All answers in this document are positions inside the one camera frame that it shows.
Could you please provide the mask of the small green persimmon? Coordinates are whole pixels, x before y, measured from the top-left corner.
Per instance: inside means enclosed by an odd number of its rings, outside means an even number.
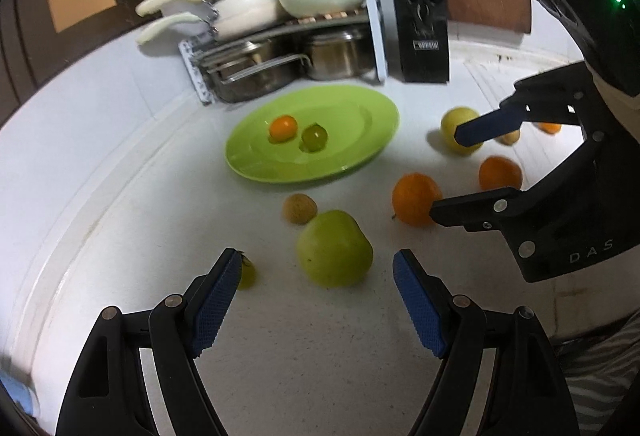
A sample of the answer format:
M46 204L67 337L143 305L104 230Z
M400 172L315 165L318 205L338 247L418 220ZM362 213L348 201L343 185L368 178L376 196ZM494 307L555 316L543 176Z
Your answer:
M255 265L243 254L241 260L241 279L238 285L239 290L248 290L252 288L257 280L257 271Z

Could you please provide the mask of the small tan fruit far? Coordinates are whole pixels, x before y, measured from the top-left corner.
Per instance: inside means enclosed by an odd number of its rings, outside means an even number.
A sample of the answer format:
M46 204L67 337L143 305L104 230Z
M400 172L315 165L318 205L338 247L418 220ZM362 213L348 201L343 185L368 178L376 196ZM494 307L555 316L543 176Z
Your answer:
M504 146L514 146L521 139L521 131L514 130L513 132L503 134L497 138L497 141Z

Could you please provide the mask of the small orange on plate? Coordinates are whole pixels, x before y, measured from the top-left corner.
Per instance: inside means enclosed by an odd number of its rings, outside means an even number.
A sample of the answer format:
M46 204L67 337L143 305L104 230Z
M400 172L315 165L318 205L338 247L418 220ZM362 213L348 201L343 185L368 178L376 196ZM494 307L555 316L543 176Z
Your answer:
M269 137L272 142L285 142L296 137L298 124L291 115L281 115L269 125Z

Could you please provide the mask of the black knife block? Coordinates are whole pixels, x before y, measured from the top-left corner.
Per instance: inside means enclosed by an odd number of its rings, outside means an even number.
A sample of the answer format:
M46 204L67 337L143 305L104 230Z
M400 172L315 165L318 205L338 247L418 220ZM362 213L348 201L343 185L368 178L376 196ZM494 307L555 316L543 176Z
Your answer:
M448 83L448 0L394 0L394 7L404 81Z

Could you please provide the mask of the small green fruit on plate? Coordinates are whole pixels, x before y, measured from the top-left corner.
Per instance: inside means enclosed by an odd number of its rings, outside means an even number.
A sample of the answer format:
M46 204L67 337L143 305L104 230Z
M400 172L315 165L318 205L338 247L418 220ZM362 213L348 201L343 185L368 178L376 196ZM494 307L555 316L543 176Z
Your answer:
M305 152L318 152L326 148L328 132L318 123L309 125L300 136L300 148Z

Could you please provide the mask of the steel pot right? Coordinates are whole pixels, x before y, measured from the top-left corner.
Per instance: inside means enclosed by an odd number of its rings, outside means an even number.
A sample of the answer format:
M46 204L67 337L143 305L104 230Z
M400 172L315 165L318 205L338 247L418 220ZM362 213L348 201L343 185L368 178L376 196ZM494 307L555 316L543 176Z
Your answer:
M359 78L375 68L371 33L363 26L311 35L306 73L316 81Z

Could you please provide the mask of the white pan lower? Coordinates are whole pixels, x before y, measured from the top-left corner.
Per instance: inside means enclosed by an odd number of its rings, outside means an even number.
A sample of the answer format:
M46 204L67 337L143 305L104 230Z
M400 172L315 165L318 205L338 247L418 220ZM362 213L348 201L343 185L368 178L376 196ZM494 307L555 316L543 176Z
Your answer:
M253 32L269 29L285 22L288 13L280 0L218 0L209 3L206 0L144 0L136 7L139 17L150 16L170 3L206 4L210 15L200 17L191 11L159 18L149 24L137 37L137 44L148 44L155 37L177 24L204 23L213 33L215 40L234 40Z

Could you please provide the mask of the yellow apple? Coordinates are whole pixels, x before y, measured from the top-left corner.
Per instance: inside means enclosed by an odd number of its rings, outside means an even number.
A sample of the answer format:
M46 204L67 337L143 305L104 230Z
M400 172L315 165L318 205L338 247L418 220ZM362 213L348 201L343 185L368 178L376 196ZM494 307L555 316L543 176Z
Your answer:
M440 120L440 133L445 141L447 148L460 156L470 156L477 151L483 144L474 144L471 147L465 147L458 144L454 139L454 133L459 125L478 118L480 114L468 107L456 107L447 111Z

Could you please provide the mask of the small orange far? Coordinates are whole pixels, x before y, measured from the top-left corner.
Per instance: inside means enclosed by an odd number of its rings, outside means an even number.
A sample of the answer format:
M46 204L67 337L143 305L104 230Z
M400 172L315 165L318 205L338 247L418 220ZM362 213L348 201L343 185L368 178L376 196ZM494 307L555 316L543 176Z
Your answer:
M536 123L536 127L548 135L556 135L562 130L562 125L555 123Z

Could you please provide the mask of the grey white dish rack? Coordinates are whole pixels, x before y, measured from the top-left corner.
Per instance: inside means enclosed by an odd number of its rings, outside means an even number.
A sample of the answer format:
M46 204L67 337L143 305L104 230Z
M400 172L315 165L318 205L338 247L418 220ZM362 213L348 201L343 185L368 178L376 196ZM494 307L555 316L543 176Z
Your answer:
M338 29L363 26L371 33L375 68L370 71L374 78L380 82L387 76L387 60L384 46L383 19L381 17L381 5L379 0L364 0L364 4L350 11L341 11L336 14L319 14L318 16L293 19L280 23L272 28L253 32L235 40L215 40L212 32L205 32L182 40L179 43L179 52L186 72L198 94L202 104L222 102L217 100L205 84L201 72L195 65L199 58L213 52L225 52L238 46L247 40L283 40L292 47L294 52L306 54L307 40L311 35L336 31Z

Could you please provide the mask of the large green apple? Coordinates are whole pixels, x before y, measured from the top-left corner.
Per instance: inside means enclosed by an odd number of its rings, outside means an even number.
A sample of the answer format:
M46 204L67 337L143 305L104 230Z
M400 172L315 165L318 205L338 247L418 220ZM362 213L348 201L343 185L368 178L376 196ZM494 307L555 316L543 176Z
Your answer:
M311 219L297 239L296 252L309 279L324 288L356 286L366 278L374 257L356 220L341 210Z

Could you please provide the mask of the tan round fruit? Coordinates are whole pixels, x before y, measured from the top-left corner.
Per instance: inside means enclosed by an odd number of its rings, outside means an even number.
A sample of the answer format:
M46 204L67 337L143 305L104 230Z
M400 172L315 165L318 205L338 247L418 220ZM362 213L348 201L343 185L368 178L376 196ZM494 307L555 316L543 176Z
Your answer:
M318 206L310 196L294 193L288 196L282 206L282 216L293 225L306 225L318 214Z

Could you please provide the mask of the green plate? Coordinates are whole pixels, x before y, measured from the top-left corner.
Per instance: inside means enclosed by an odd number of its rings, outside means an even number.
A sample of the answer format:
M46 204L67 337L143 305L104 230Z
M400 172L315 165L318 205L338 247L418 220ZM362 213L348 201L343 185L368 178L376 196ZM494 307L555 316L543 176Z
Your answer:
M398 125L395 104L374 89L308 87L243 118L232 130L224 156L236 174L254 182L312 182L374 158Z

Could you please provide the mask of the large orange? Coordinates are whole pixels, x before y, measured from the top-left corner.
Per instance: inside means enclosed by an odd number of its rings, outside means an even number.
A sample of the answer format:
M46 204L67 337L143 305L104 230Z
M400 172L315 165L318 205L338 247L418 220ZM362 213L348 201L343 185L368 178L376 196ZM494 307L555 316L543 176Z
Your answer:
M434 224L431 208L442 200L442 190L433 178L421 173L402 176L392 192L395 216L404 224L424 228Z

